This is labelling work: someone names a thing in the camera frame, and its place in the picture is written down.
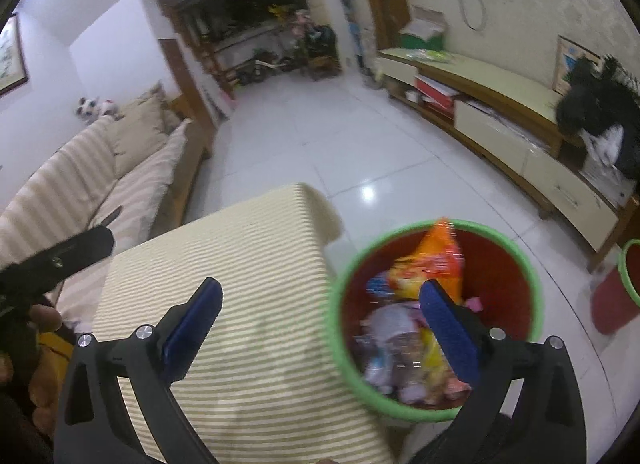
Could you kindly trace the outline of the person's left hand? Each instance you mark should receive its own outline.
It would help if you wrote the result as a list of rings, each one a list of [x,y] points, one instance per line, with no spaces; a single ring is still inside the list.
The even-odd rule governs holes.
[[[1,354],[11,378],[27,380],[40,359],[38,336],[61,326],[58,311],[36,303],[26,309],[9,308],[1,314]]]

